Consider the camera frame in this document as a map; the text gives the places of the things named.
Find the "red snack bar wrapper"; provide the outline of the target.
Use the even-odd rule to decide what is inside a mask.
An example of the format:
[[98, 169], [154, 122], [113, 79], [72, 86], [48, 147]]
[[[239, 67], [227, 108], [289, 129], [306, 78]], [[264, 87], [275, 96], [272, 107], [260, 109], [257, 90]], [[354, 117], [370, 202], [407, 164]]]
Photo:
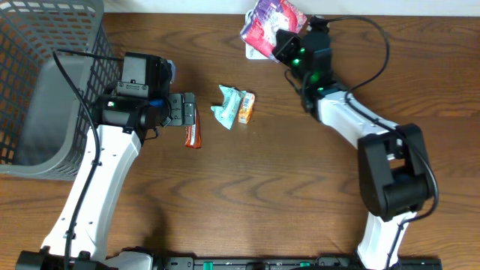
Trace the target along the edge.
[[191, 149], [200, 149], [202, 144], [200, 115], [198, 109], [195, 110], [195, 124], [186, 127], [185, 146]]

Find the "purple sanitary pad pack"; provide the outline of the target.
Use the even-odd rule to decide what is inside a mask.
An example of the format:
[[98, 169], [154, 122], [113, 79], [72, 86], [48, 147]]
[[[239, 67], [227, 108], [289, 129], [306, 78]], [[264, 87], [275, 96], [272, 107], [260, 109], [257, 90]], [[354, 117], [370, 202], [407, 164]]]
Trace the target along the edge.
[[245, 14], [240, 38], [249, 60], [275, 60], [276, 33], [285, 30], [298, 34], [307, 22], [306, 15], [287, 0], [258, 0]]

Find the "mint green snack wrapper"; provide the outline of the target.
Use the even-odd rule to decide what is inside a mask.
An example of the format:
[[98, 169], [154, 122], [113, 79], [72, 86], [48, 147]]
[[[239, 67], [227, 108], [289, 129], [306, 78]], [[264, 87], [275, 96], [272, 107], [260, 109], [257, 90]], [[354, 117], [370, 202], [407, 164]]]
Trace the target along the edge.
[[219, 89], [223, 94], [223, 103], [221, 106], [211, 106], [211, 111], [216, 120], [230, 130], [246, 91], [225, 85], [219, 85]]

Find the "orange juice carton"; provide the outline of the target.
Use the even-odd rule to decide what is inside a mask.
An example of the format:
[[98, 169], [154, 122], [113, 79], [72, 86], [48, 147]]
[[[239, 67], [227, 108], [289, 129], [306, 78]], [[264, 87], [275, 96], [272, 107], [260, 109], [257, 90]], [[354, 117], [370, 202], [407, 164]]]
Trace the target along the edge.
[[241, 106], [238, 111], [238, 122], [242, 124], [247, 124], [252, 116], [253, 107], [255, 102], [255, 94], [246, 92], [244, 94]]

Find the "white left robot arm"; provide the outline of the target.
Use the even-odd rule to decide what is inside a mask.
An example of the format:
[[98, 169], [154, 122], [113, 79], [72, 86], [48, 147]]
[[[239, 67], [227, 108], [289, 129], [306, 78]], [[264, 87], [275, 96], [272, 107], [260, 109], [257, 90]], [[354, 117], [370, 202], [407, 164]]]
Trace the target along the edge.
[[170, 93], [173, 61], [128, 52], [121, 79], [86, 103], [74, 88], [90, 125], [82, 163], [67, 202], [38, 252], [24, 250], [16, 269], [161, 269], [161, 259], [142, 247], [107, 256], [107, 242], [119, 194], [131, 165], [159, 127], [193, 126], [195, 96]]

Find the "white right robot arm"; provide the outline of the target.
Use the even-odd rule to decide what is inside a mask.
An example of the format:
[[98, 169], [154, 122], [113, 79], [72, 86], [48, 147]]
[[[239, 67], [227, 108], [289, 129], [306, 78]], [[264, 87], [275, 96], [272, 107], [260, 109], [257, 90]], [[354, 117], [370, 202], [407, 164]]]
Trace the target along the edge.
[[310, 31], [304, 37], [280, 30], [275, 39], [273, 56], [301, 82], [296, 91], [304, 110], [357, 151], [360, 194], [368, 210], [364, 236], [356, 249], [361, 265], [398, 267], [406, 228], [430, 216], [439, 202], [420, 127], [380, 118], [353, 97], [334, 77], [326, 30]]

